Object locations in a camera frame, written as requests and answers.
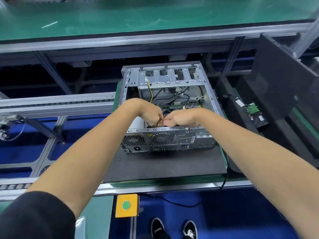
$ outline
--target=white shoelace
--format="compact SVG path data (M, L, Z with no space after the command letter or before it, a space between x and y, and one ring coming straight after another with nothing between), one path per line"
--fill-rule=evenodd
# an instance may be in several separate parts
M194 239L194 233L191 230L188 230L187 234L185 231L183 231L183 233L185 236L189 236L190 238Z
M154 231L154 234L156 233L156 232L158 232L158 231L160 231L162 228L160 227L160 228L157 228L155 231Z

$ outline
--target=cable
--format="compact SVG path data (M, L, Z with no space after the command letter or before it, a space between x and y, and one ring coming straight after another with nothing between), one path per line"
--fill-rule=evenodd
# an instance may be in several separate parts
M17 136L15 136L15 137L12 138L12 139L5 140L5 141L10 142L10 141L16 140L16 139L22 134L22 132L24 131L24 128L25 128L25 127L26 127L26 121L24 121L23 128L22 128L21 132L20 132Z
M225 180L224 180L223 184L221 185L221 187L219 188L220 190L223 189L223 187L224 187L226 181L228 180L228 175L229 175L229 173L227 172L227 175L226 175L226 177L225 177Z
M199 89L200 89L201 97L204 96L204 95L203 95L203 90L202 90L202 88L201 88L200 86L198 86L198 87L199 87Z
M140 194L140 195L143 195L143 196L149 197L149 198L153 198L153 199L162 199L162 200L164 200L164 201L166 201L166 202L168 202L168 203L170 203L170 204L178 205L178 206L182 206L182 207L186 207L186 208L194 208L194 207L200 205L201 203L203 203L203 202L201 201L201 202L197 203L196 205L182 205L182 204L178 204L178 203L169 201L169 200L167 200L167 199L165 199L165 198L163 198L163 197L160 197L160 196L148 195L148 194L143 194L143 193Z
M157 96L162 90L164 90L164 88L160 89L159 92L157 92L157 94L153 97L153 100L156 98L156 96Z
M187 87L184 91L180 92L179 94L183 94L185 91L187 91L189 87Z
M167 103L165 103L165 104L162 104L162 106L163 106L163 105L170 105L170 104L172 104L174 101L176 101L177 96L178 96L178 93L176 92L176 93L175 93L175 97L174 97L174 99L173 99L173 100L171 100L170 102L167 102Z
M151 93L151 101L150 103L152 103L152 100L153 100L153 92L152 92L152 89L151 89L151 85L150 85L150 82L148 81L148 79L145 79L146 82L147 82L147 86L148 86L148 89L150 90L150 93Z
M227 156L227 159L226 159L226 163L227 163L227 168L228 168L228 160L229 160L229 157L228 157L228 154L226 153L226 156ZM224 185L226 184L226 181L228 180L228 176L229 176L229 172L227 170L227 175L225 177L225 180L223 182L223 184L221 185L221 187L219 188L220 190L223 189Z
M234 96L233 94L223 95L223 98L226 99L226 98L228 98L229 96L232 96L232 97L235 98L235 100L238 100L238 97Z
M187 94L184 94L184 95L188 96L187 101L185 102L185 103L187 103L189 101L190 97Z
M174 96L176 96L176 93L175 93L172 97L157 99L157 100L154 100L154 102L155 102L155 101L159 101L159 100L169 100L169 99L172 99Z

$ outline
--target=aluminum frame rail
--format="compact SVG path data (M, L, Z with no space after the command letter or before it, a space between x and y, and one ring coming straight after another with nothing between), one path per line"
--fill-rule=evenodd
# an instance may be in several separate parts
M110 113L115 92L0 100L0 116L24 118Z
M11 201L24 193L27 188L34 183L38 177L34 178L13 178L0 180L0 201ZM223 181L214 183L197 183L185 185L169 185L169 186L138 186L138 187L114 187L114 183L100 184L94 196L116 195L116 194L132 194L132 193L160 193L165 191L198 191L220 189ZM246 179L240 181L226 181L226 188L253 187L253 184Z
M194 32L0 44L0 53L233 39L240 36L251 38L258 37L261 33L266 33L269 36L289 36L296 35L297 33L307 33L312 28L312 26L313 23L296 23L242 28L225 28L219 30Z

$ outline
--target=forearm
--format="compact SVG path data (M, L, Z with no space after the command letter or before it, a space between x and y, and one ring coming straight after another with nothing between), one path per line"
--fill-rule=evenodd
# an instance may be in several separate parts
M306 238L319 223L319 172L282 146L206 109L197 116L246 177Z
M108 166L138 109L131 103L115 112L75 142L28 189L45 191L61 199L80 215L103 180Z

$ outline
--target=green anti-static mat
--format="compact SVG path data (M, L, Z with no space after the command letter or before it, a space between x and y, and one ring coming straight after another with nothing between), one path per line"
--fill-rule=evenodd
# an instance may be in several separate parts
M9 5L0 41L305 20L319 0L101 0Z

